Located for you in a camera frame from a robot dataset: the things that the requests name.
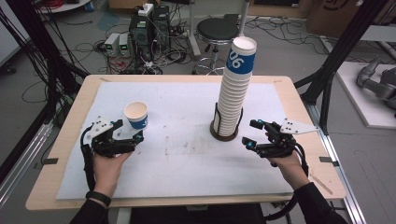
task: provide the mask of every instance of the blue and white paper cup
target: blue and white paper cup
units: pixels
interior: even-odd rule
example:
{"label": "blue and white paper cup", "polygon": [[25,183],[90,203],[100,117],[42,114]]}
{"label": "blue and white paper cup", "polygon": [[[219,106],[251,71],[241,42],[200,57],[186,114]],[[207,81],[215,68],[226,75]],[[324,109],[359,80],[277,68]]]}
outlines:
{"label": "blue and white paper cup", "polygon": [[142,102],[133,102],[125,106],[124,115],[136,130],[143,130],[148,126],[148,107]]}
{"label": "blue and white paper cup", "polygon": [[227,58],[224,76],[233,80],[248,80],[253,71],[257,43],[252,38],[239,36],[233,40]]}

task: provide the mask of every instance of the black stool seat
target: black stool seat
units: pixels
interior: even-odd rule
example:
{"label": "black stool seat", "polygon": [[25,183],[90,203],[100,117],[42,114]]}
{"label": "black stool seat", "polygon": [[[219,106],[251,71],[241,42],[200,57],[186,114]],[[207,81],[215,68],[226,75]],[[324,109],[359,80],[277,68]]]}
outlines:
{"label": "black stool seat", "polygon": [[236,24],[224,19],[211,18],[201,21],[197,25],[199,37],[208,43],[213,41],[212,44],[230,43],[238,35],[238,32]]}

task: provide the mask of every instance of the person's right arm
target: person's right arm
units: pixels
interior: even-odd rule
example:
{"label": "person's right arm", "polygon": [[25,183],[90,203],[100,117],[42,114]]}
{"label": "person's right arm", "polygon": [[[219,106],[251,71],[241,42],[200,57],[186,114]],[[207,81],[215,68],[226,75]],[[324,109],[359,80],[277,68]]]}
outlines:
{"label": "person's right arm", "polygon": [[285,158],[271,158],[280,169],[285,180],[294,189],[297,202],[303,211],[307,224],[346,224],[347,222],[335,213],[319,192],[314,183],[310,183],[301,167],[297,153]]}

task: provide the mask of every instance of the round stool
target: round stool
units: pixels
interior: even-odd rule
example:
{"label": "round stool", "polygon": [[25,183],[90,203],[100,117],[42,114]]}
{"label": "round stool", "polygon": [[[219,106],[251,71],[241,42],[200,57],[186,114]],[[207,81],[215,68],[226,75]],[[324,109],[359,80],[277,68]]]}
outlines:
{"label": "round stool", "polygon": [[213,45],[212,57],[201,59],[193,68],[192,73],[195,75],[222,75],[218,72],[224,69],[225,62],[218,58],[219,45],[226,45],[233,42],[238,35],[236,24],[224,19],[211,18],[201,21],[197,25],[196,33],[198,37],[205,41],[208,46],[205,52],[208,52],[210,46]]}

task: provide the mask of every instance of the black watch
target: black watch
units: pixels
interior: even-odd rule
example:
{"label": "black watch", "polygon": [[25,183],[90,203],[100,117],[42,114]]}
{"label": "black watch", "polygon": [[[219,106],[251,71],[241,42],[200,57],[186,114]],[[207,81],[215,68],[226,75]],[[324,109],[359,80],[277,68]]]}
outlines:
{"label": "black watch", "polygon": [[111,199],[109,197],[107,197],[105,194],[103,193],[99,193],[96,191],[88,191],[87,194],[85,195],[86,199],[96,199],[102,203],[104,203],[107,207],[110,205],[111,203]]}

